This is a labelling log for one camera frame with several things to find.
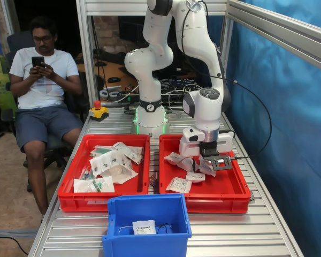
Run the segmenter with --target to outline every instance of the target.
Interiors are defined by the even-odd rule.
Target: man sitting
[[[81,94],[77,66],[72,56],[55,49],[57,28],[50,18],[31,21],[30,32],[36,47],[19,50],[10,70],[11,92],[18,98],[17,144],[26,153],[28,179],[41,214],[48,209],[44,173],[44,152],[48,133],[75,146],[82,124],[63,102],[64,91]],[[45,63],[32,67],[32,57]]]

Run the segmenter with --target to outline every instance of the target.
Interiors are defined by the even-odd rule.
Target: floor
[[[20,152],[16,138],[8,133],[0,138],[0,230],[37,230],[41,214],[32,193],[26,191],[27,169],[22,166],[25,155]],[[51,200],[62,175],[55,163],[45,170],[48,199]],[[34,238],[17,238],[25,252],[29,252]],[[0,239],[0,257],[26,256],[11,239]]]

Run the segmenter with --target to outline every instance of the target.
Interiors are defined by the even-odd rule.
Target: red plastic crate
[[[186,178],[187,172],[164,160],[172,152],[179,153],[182,135],[161,135],[159,137],[159,192],[166,191],[174,177]],[[198,156],[194,157],[199,164]],[[205,176],[205,181],[192,183],[185,194],[189,213],[246,213],[251,192],[241,173],[238,162],[232,161],[232,169],[220,170],[216,176]]]
[[[137,165],[132,161],[138,176],[122,185],[114,184],[114,193],[74,193],[74,178],[79,179],[84,166],[90,165],[90,152],[95,146],[113,146],[123,142],[127,146],[144,147],[144,160]],[[121,195],[148,194],[150,167],[150,136],[148,135],[86,135],[72,160],[58,190],[63,211],[107,211],[107,201]]]

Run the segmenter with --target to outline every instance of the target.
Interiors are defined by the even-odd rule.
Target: man's arm
[[[30,69],[30,76],[25,80],[22,77],[11,74],[11,92],[14,97],[20,97],[25,95],[34,82],[39,80],[41,75],[38,74],[38,71],[35,68]]]
[[[45,67],[39,67],[39,66],[36,67],[40,75],[43,75],[48,79],[51,79],[61,88],[63,88],[64,91],[67,91],[70,94],[77,94],[77,95],[82,94],[81,81],[78,75],[72,75],[64,79],[61,76],[59,76],[57,73],[55,73],[54,69],[50,65],[46,63],[42,63],[42,64],[45,65]]]

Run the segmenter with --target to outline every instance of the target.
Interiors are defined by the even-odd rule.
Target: blue shorts
[[[81,129],[82,122],[68,111],[65,104],[16,111],[17,144],[22,152],[30,141],[48,143],[48,133],[62,140],[64,134]]]

